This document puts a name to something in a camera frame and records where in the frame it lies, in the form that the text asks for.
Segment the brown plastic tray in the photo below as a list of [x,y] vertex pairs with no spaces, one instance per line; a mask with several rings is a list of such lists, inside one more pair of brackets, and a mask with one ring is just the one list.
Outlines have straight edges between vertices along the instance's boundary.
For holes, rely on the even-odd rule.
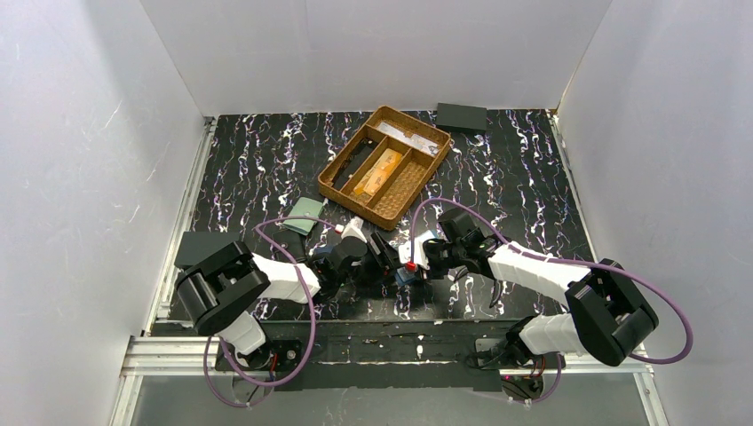
[[[439,151],[436,155],[431,156],[384,134],[377,130],[377,126],[382,121],[389,122],[408,137],[411,134],[417,134],[431,140],[437,144]],[[340,169],[347,165],[351,152],[363,138],[375,141],[377,146],[345,185],[337,190],[333,186],[335,176]],[[450,136],[445,131],[388,106],[381,106],[356,131],[355,135],[345,144],[343,150],[335,156],[335,159],[321,171],[319,174],[319,192],[379,227],[388,231],[392,230],[424,188],[426,182],[437,171],[440,163],[447,156],[449,146]],[[363,175],[371,169],[387,148],[403,154],[397,168],[373,196],[367,193],[361,195],[353,193],[354,187],[361,181]]]

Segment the marble pattern surface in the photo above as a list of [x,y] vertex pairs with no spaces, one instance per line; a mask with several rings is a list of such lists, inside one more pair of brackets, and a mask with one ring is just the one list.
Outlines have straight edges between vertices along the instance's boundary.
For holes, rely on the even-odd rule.
[[[324,201],[316,177],[370,113],[311,113],[223,115],[210,150],[192,229],[240,231],[249,237],[253,226],[287,214],[298,197]],[[432,111],[409,112],[433,123]],[[408,218],[416,205],[442,196],[473,207],[504,235],[531,249],[555,256],[591,260],[579,212],[542,110],[495,110],[487,116],[484,135],[453,133],[452,150],[421,192],[390,241],[408,239]],[[418,233],[437,229],[443,206],[433,205],[416,225]],[[353,214],[325,201],[321,217],[346,223]],[[364,225],[370,233],[376,227]],[[268,227],[268,233],[274,231]],[[270,256],[256,235],[251,249]],[[333,231],[314,227],[308,248],[339,241]],[[468,275],[453,284],[359,285],[347,300],[317,305],[324,320],[441,320],[521,318],[536,313],[563,312],[553,300],[512,282],[503,283],[503,296],[489,308],[492,280]],[[173,300],[170,318],[185,312]],[[305,320],[307,309],[289,301],[260,300],[253,308],[264,320]]]

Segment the brown basket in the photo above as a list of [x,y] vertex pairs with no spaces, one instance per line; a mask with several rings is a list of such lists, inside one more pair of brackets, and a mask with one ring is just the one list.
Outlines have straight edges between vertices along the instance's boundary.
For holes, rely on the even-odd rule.
[[[388,122],[394,128],[402,131],[406,137],[417,134],[437,144],[439,152],[431,156],[420,149],[393,138],[379,131],[377,127],[382,121]],[[347,183],[338,191],[333,182],[338,171],[347,164],[348,157],[363,138],[378,142],[374,151],[366,161],[348,179]],[[450,136],[445,131],[436,129],[425,122],[421,122],[410,115],[388,106],[381,106],[353,135],[343,150],[319,174],[319,192],[332,201],[353,211],[360,217],[367,219],[385,230],[392,230],[402,215],[410,207],[418,193],[449,151]],[[361,178],[377,162],[385,149],[391,148],[403,154],[397,168],[390,177],[372,196],[368,193],[356,195],[353,189]]]

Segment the yellow package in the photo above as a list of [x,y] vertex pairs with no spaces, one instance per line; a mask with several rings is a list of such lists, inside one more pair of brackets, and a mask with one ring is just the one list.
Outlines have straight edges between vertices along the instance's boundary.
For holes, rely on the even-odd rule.
[[387,148],[384,150],[379,160],[376,161],[374,166],[366,172],[358,185],[353,189],[353,193],[361,195],[362,193],[368,193],[374,195],[379,190],[379,187],[387,180],[392,174],[392,171],[398,167],[398,163],[402,158],[402,154],[399,152]]

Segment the white wall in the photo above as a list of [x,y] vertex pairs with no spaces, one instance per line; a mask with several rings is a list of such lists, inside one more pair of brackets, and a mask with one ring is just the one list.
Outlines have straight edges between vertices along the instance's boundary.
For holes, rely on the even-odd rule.
[[0,11],[0,424],[106,424],[202,117],[138,0]]
[[141,0],[205,115],[556,107],[610,0]]
[[[560,109],[600,256],[666,289],[696,344],[657,367],[672,424],[750,424],[753,3],[614,0]],[[659,302],[654,356],[684,342]]]

